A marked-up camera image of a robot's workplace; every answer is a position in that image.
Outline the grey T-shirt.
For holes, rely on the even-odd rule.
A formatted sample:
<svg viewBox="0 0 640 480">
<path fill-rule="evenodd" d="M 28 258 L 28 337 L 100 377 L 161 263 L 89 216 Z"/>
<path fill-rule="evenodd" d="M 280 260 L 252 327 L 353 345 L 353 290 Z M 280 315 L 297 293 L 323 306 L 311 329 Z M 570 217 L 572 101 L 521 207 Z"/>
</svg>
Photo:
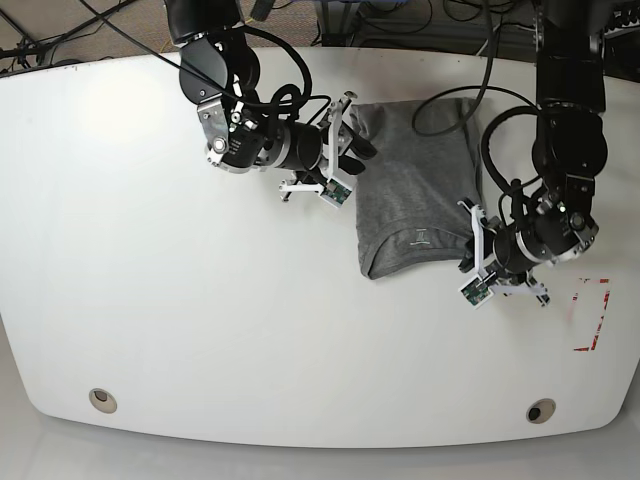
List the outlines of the grey T-shirt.
<svg viewBox="0 0 640 480">
<path fill-rule="evenodd" d="M 377 150 L 356 185 L 361 274 L 369 280 L 418 263 L 461 260 L 472 230 L 459 206 L 482 201 L 480 129 L 470 119 L 444 134 L 469 110 L 468 98 L 352 107 L 353 130 Z"/>
</svg>

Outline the red tape rectangle marking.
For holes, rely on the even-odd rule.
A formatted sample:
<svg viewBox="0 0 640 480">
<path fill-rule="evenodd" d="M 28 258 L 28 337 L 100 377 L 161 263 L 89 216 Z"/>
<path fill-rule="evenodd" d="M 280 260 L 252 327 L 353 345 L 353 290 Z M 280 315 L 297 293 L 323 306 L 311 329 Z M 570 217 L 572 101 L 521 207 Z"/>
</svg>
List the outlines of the red tape rectangle marking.
<svg viewBox="0 0 640 480">
<path fill-rule="evenodd" d="M 596 348 L 611 292 L 608 278 L 580 278 L 572 297 L 569 323 L 574 352 Z"/>
</svg>

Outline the black tripod stand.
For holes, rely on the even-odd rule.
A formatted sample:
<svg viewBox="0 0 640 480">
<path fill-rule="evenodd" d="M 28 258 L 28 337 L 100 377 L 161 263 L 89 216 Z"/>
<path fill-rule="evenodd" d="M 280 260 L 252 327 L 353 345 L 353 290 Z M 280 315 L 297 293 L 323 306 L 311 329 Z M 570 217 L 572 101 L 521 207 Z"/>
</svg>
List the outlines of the black tripod stand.
<svg viewBox="0 0 640 480">
<path fill-rule="evenodd" d="M 118 1 L 115 5 L 70 30 L 41 39 L 32 36 L 17 20 L 2 9 L 1 22 L 8 25 L 19 36 L 19 40 L 14 47 L 1 49 L 1 76 L 53 67 L 53 59 L 59 47 L 96 35 L 105 26 L 105 20 L 110 20 L 113 15 L 134 4 L 134 0 Z"/>
</svg>

